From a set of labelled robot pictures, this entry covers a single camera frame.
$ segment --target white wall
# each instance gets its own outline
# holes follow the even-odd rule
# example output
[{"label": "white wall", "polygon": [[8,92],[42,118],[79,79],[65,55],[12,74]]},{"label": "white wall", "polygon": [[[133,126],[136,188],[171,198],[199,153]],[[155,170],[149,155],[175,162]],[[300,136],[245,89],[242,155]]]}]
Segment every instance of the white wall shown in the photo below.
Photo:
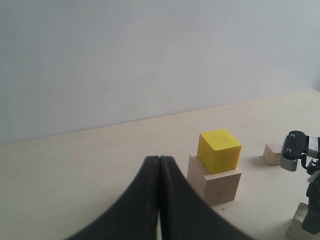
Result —
[{"label": "white wall", "polygon": [[319,9],[318,0],[1,0],[0,144],[314,87]]}]

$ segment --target table surface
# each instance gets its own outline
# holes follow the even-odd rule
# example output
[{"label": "table surface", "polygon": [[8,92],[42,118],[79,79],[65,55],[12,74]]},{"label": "table surface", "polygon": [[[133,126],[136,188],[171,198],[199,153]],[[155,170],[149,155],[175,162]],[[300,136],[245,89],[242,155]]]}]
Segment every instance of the table surface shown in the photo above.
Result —
[{"label": "table surface", "polygon": [[222,128],[243,144],[242,176],[235,201],[212,209],[255,239],[287,239],[308,175],[269,166],[262,154],[291,130],[319,136],[319,103],[307,89],[0,145],[0,239],[66,238],[117,200],[145,156],[174,156],[186,176],[199,133]]}]

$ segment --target yellow cube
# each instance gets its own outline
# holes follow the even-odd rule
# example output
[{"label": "yellow cube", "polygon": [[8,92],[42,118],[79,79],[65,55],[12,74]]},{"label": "yellow cube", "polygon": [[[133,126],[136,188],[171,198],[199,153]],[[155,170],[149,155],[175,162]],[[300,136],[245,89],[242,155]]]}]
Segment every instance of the yellow cube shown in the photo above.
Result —
[{"label": "yellow cube", "polygon": [[197,157],[210,174],[235,170],[242,144],[226,129],[202,132]]}]

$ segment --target wooden block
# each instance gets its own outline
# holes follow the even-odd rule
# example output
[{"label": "wooden block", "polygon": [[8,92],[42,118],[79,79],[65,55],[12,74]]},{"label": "wooden block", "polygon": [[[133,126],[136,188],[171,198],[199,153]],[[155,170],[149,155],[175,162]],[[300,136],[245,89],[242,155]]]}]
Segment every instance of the wooden block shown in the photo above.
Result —
[{"label": "wooden block", "polygon": [[263,156],[270,165],[280,165],[282,144],[268,143],[265,145]]},{"label": "wooden block", "polygon": [[308,205],[300,202],[292,219],[291,225],[286,232],[288,237],[294,240],[320,240],[320,233],[312,235],[311,233],[302,229],[302,223],[307,214],[307,210]]},{"label": "wooden block", "polygon": [[189,157],[187,181],[209,206],[235,200],[240,177],[241,172],[237,168],[209,174],[196,154]]},{"label": "wooden block", "polygon": [[197,156],[210,174],[236,169],[241,143],[226,129],[202,132],[199,136]]}]

